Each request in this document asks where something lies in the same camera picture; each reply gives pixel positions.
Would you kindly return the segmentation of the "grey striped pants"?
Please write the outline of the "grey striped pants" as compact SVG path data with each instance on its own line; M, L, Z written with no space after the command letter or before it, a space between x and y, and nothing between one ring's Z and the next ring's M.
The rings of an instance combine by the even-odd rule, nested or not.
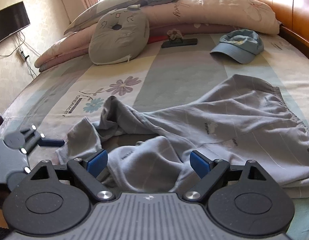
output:
M188 191L198 181L190 166L197 150L232 165L256 160L290 197L309 197L309 130L262 79L234 75L199 100L147 113L110 96L100 121L84 118L68 133L59 162L90 157L127 134L135 142L110 152L104 182L118 190Z

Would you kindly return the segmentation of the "white power strip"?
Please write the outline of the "white power strip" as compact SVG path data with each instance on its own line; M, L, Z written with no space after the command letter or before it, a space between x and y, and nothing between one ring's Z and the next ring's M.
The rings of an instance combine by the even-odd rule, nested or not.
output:
M17 53L18 53L18 55L20 56L20 58L21 58L24 62L27 61L27 58L28 58L29 56L28 56L28 55L25 55L22 49L18 48L18 49L17 49Z

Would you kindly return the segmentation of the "blue baseball cap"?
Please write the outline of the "blue baseball cap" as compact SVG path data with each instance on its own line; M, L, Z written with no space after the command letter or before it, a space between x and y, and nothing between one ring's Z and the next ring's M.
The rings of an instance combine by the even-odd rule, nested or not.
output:
M240 64L248 64L263 51L264 43L255 31L239 29L221 36L219 44L210 53L221 53Z

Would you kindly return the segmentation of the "grey cat face cushion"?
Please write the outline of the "grey cat face cushion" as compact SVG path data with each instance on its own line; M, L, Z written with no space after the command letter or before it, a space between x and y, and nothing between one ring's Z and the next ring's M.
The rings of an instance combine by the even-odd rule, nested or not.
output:
M147 16L140 5L108 12L99 19L88 54L96 65L128 62L145 48L150 35Z

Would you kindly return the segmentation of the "black phone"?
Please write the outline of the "black phone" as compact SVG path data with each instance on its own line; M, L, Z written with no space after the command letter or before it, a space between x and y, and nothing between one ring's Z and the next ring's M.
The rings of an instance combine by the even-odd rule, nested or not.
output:
M197 42L198 42L197 38L189 38L189 39L177 38L175 40L168 40L168 41L163 42L163 44L161 45L161 48L195 46L197 45Z

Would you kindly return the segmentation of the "pink folded quilt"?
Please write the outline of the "pink folded quilt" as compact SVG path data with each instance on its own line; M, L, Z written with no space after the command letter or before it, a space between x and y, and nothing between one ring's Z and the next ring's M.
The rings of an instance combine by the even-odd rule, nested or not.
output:
M225 33L240 28L270 35L279 33L275 12L257 0L178 0L140 9L147 16L151 36L165 35L173 28L182 34ZM96 24L67 33L35 61L35 67L43 72L86 54Z

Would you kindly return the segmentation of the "grey patterned pillow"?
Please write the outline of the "grey patterned pillow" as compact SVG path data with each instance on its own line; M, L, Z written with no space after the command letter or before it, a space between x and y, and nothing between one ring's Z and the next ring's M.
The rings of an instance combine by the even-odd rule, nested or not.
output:
M64 31L64 35L85 29L99 21L99 19L115 9L127 8L130 5L147 5L148 0L103 0L86 9Z

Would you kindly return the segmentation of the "wall mounted television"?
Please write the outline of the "wall mounted television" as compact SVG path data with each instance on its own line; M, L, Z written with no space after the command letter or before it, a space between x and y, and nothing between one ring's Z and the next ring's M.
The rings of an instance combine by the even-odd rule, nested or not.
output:
M0 10L0 42L30 25L24 2Z

